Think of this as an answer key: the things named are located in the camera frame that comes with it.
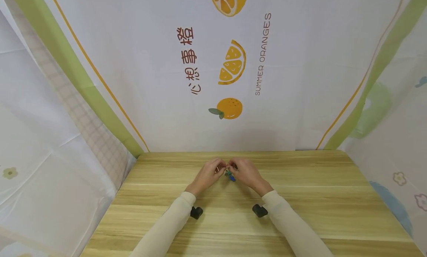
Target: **hand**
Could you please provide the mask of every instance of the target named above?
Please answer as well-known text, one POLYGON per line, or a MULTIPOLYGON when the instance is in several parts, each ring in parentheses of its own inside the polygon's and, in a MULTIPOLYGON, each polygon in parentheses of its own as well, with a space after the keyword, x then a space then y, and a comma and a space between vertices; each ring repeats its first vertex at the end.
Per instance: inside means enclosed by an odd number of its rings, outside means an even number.
POLYGON ((273 190, 249 159, 233 158, 228 162, 227 168, 236 179, 255 190, 261 197, 273 190))
POLYGON ((226 168, 225 162, 220 158, 215 158, 205 163, 194 181, 186 187, 185 191, 199 196, 200 193, 207 190, 224 174, 226 168))

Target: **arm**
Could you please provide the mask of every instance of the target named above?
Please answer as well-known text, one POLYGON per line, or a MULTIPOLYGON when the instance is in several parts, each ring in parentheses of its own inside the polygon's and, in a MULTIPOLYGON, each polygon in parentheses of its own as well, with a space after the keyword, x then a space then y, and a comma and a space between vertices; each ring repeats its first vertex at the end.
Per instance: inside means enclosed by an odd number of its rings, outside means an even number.
POLYGON ((183 192, 145 234, 129 257, 165 256, 176 234, 189 218, 196 196, 183 192))
POLYGON ((286 237, 297 257, 334 256, 311 227, 277 191, 262 196, 264 207, 275 227, 286 237))
POLYGON ((255 190, 265 203, 276 228, 286 237, 297 257, 330 257, 331 251, 308 224, 290 207, 272 186, 264 180, 248 159, 233 158, 228 162, 233 176, 255 190))
POLYGON ((188 220, 196 197, 218 181, 225 166, 225 162, 219 158, 205 163, 194 181, 145 234, 129 257, 165 256, 176 234, 188 220))

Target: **white tent fabric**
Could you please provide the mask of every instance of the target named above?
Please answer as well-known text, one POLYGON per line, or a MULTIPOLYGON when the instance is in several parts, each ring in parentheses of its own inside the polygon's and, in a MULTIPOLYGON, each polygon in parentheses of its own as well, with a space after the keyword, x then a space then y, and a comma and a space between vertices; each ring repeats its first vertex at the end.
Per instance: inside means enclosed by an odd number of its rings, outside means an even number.
POLYGON ((135 158, 7 4, 0 0, 0 257, 78 256, 135 158))
POLYGON ((340 148, 427 252, 427 0, 43 2, 144 151, 340 148))

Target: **blue leaf illustration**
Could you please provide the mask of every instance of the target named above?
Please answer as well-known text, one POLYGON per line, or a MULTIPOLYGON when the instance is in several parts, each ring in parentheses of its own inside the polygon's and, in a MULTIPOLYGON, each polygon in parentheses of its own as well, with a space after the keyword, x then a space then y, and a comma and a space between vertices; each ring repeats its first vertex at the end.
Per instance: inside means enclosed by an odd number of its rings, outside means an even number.
POLYGON ((369 184, 376 190, 406 232, 412 237, 412 224, 403 204, 383 185, 373 181, 369 181, 369 184))
POLYGON ((424 85, 425 83, 427 83, 427 77, 422 77, 422 78, 420 79, 420 83, 419 83, 419 84, 417 84, 417 85, 415 85, 415 88, 419 88, 419 87, 421 87, 422 85, 424 85))

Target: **orange line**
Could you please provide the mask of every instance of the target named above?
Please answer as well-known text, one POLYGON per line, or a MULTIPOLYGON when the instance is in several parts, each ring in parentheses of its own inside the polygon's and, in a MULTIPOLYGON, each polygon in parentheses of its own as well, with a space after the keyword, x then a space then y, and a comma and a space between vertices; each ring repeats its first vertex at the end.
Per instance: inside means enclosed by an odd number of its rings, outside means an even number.
POLYGON ((80 50, 82 51, 83 55, 86 57, 86 60, 89 62, 90 66, 92 67, 93 71, 95 72, 95 74, 98 76, 99 80, 101 80, 102 85, 104 85, 104 87, 107 89, 108 93, 111 95, 111 97, 113 98, 113 100, 116 102, 117 106, 119 106, 120 111, 122 111, 122 113, 124 114, 124 116, 126 117, 126 119, 129 121, 129 123, 132 125, 132 128, 135 130, 135 132, 138 134, 138 137, 142 140, 142 142, 144 142, 145 147, 147 148, 148 152, 150 152, 150 150, 147 147, 147 144, 145 143, 144 139, 142 138, 141 134, 138 132, 138 130, 136 129, 135 125, 132 123, 131 119, 129 118, 129 116, 126 114, 126 112, 124 111, 123 107, 120 105, 119 101, 116 99, 116 96, 113 94, 113 92, 111 91, 111 89, 108 87, 107 83, 104 81, 104 78, 102 78, 101 74, 98 72, 98 69, 96 69, 95 65, 93 64, 93 62, 90 60, 89 56, 87 55, 86 51, 83 49, 82 44, 79 42, 76 34, 74 33, 73 29, 71 28, 70 23, 68 22, 67 18, 64 15, 64 12, 62 11, 61 7, 58 4, 57 0, 53 0, 54 3, 56 4, 56 7, 59 10, 59 13, 61 13, 62 18, 65 21, 65 24, 67 24, 68 29, 71 32, 71 35, 73 35, 73 38, 75 39, 76 43, 78 44, 80 50))
POLYGON ((323 142, 323 140, 325 139, 326 135, 327 135, 327 134, 329 133, 329 131, 334 127, 334 125, 338 122, 338 120, 340 119, 340 117, 343 115, 343 113, 345 112, 345 110, 348 108, 348 106, 350 105, 350 103, 354 100, 354 98, 356 97, 356 95, 357 95, 357 93, 359 92, 360 88, 362 87, 363 82, 365 81, 365 78, 366 78, 366 76, 368 75, 368 71, 369 71, 369 69, 371 68, 371 65, 372 65, 372 63, 373 63, 373 61, 374 61, 374 57, 375 57, 375 55, 377 54, 377 50, 378 50, 378 47, 380 46, 381 40, 382 40, 382 38, 384 37, 385 33, 387 32, 388 28, 391 26, 391 23, 393 23, 394 19, 395 19, 395 18, 396 18, 396 16, 398 15, 398 12, 399 12, 399 10, 400 10, 400 7, 401 7, 401 5, 402 5, 402 2, 403 2, 403 0, 400 0, 400 1, 399 1, 399 5, 398 5, 398 8, 397 8, 397 10, 396 10, 396 13, 394 13, 393 18, 391 19, 391 21, 390 21, 390 23, 388 24, 387 28, 384 30, 384 33, 381 35, 381 38, 380 38, 380 40, 378 41, 377 47, 375 48, 374 55, 373 55, 373 57, 372 57, 372 59, 371 59, 371 62, 369 63, 368 69, 366 70, 366 73, 365 73, 365 75, 363 76, 362 81, 360 82, 360 84, 359 84, 359 86, 357 87, 356 91, 353 93, 353 95, 351 96, 351 98, 349 99, 349 101, 346 103, 346 105, 344 106, 344 108, 340 111, 340 113, 338 114, 338 116, 336 117, 336 119, 334 120, 334 122, 332 122, 332 125, 331 125, 331 126, 329 126, 329 128, 328 128, 328 129, 326 130, 326 132, 323 134, 323 137, 321 138, 321 140, 320 140, 319 144, 317 145, 316 150, 318 150, 318 148, 320 147, 321 143, 322 143, 322 142, 323 142))

